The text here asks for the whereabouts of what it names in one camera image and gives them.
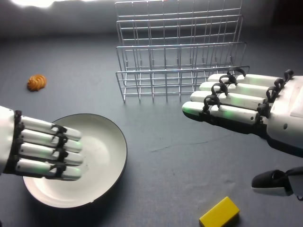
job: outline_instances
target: gray wall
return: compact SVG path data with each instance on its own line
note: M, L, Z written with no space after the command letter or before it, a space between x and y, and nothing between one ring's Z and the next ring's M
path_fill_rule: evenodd
M234 4L239 0L226 0ZM51 7L19 7L0 0L0 37L93 34L116 31L115 1L55 2ZM223 0L211 0L220 7ZM244 26L268 26L275 0L243 0Z

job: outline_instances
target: wire rack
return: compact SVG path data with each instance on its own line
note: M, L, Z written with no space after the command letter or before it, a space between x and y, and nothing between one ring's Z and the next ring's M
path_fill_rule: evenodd
M241 66L242 0L116 3L120 71L127 96L192 93L213 73Z

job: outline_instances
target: table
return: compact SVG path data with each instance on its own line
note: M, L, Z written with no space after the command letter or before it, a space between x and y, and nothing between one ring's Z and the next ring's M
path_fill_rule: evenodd
M244 29L244 65L251 73L303 74L300 28ZM117 35L65 36L2 41L0 104L45 121L77 113L114 121L128 144L125 173L97 202L58 210L37 202L19 176L0 177L0 219L4 227L197 227L198 219L225 196L240 208L239 227L302 226L295 196L254 193L252 178L264 171L303 165L255 135L242 135L186 118L183 96L137 97L123 103ZM29 76L42 73L45 89L28 92Z

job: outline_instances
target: robotic hand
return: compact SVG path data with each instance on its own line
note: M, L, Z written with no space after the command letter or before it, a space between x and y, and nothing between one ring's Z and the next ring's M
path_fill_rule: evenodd
M303 157L303 77L246 74L232 67L213 74L182 106L185 116L235 132L256 134L280 151ZM303 167L274 170L252 180L257 193L303 197Z
M74 181L83 163L81 133L0 106L0 174Z

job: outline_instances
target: yellow block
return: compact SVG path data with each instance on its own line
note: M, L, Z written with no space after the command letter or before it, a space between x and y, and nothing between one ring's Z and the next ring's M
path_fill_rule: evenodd
M239 211L239 208L231 199L225 197L199 220L204 227L221 227L238 214Z

